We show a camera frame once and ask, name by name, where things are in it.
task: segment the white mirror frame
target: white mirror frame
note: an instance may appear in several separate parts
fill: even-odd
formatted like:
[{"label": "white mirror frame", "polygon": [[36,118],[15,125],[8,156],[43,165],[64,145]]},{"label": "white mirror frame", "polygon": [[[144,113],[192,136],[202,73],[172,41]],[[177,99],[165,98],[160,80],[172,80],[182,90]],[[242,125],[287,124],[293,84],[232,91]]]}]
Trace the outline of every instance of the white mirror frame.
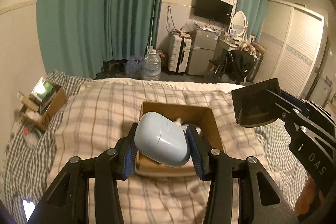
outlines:
[{"label": "white mirror frame", "polygon": [[244,34],[244,32],[245,32],[245,28],[246,28],[246,17],[245,17],[245,14],[244,14],[243,11],[236,12],[235,15],[231,18],[230,25],[229,25],[229,30],[231,29],[231,26],[232,26],[232,20],[233,20],[233,18],[234,18],[236,15],[241,15],[241,16],[243,17],[243,19],[244,19],[244,28],[243,28],[242,32],[236,34],[236,36],[239,37],[239,36],[242,36],[242,35]]}]

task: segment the white suitcase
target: white suitcase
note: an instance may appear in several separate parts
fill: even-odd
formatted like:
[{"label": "white suitcase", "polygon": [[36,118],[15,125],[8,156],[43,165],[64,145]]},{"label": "white suitcase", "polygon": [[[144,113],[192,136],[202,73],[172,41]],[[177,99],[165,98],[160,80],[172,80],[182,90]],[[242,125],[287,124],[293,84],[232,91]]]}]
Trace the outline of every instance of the white suitcase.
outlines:
[{"label": "white suitcase", "polygon": [[172,72],[185,72],[189,59],[191,39],[172,35],[169,39],[168,70]]}]

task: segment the cardboard box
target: cardboard box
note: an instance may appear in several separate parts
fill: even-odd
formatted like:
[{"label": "cardboard box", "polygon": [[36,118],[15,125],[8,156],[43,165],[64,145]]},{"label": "cardboard box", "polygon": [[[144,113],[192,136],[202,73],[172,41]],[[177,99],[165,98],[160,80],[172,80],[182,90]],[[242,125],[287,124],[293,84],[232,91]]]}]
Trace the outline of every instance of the cardboard box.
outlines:
[{"label": "cardboard box", "polygon": [[42,130],[43,132],[46,131],[49,123],[50,123],[50,119],[61,109],[62,106],[64,106],[67,101],[68,98],[65,95],[65,92],[63,90],[63,88],[60,85],[55,85],[53,84],[54,87],[56,88],[56,95],[53,98],[53,100],[51,101],[50,105],[48,106],[47,110],[44,112],[44,114],[42,115],[42,119],[39,121],[34,121],[31,118],[29,118],[25,113],[27,110],[27,107],[24,105],[21,108],[21,112],[23,114],[23,118],[25,121],[30,122],[32,124],[34,124],[38,129]]},{"label": "cardboard box", "polygon": [[[211,108],[143,102],[140,118],[147,112],[157,112],[173,122],[180,117],[183,120],[183,124],[192,123],[199,126],[202,130],[202,138],[208,140],[213,148],[224,152],[216,120]],[[195,175],[193,166],[169,167],[151,160],[140,152],[138,152],[135,160],[135,172],[138,175],[150,177],[186,177]]]}]

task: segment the bed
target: bed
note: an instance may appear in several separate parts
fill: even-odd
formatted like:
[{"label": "bed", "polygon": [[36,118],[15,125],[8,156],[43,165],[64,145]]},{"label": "bed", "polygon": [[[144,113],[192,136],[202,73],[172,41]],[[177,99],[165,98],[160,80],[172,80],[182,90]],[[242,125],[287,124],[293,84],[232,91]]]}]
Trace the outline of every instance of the bed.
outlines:
[{"label": "bed", "polygon": [[[293,207],[307,180],[303,166],[288,150],[290,138],[281,121],[260,128],[235,122],[230,90],[234,84],[148,82],[132,79],[91,80],[55,71],[48,80],[62,85],[68,103],[55,115],[37,149],[23,140],[20,121],[13,126],[1,171],[1,200],[18,223],[26,223],[21,199],[37,204],[57,173],[74,155],[98,156],[124,137],[138,121],[143,101],[212,108],[225,152],[240,159],[256,156]],[[95,222],[90,180],[89,218]],[[209,182],[198,177],[148,178],[132,175],[118,181],[125,223],[202,223]],[[232,223],[237,222],[234,182]]]}]

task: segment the box of items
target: box of items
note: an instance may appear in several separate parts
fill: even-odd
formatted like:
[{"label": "box of items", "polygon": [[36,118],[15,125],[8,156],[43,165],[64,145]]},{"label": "box of items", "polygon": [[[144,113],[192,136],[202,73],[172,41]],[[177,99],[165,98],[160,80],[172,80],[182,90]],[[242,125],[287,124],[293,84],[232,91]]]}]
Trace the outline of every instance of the box of items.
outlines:
[{"label": "box of items", "polygon": [[60,85],[41,78],[29,97],[19,92],[18,97],[24,104],[21,108],[23,119],[45,132],[51,118],[64,106],[68,99]]},{"label": "box of items", "polygon": [[[210,142],[213,148],[224,152],[216,120],[211,108],[143,102],[140,118],[147,112],[157,112],[171,121],[182,120],[182,124],[194,124],[201,129],[201,136]],[[182,167],[169,167],[158,163],[138,152],[135,160],[135,172],[149,177],[185,177],[195,175],[192,160]]]}]

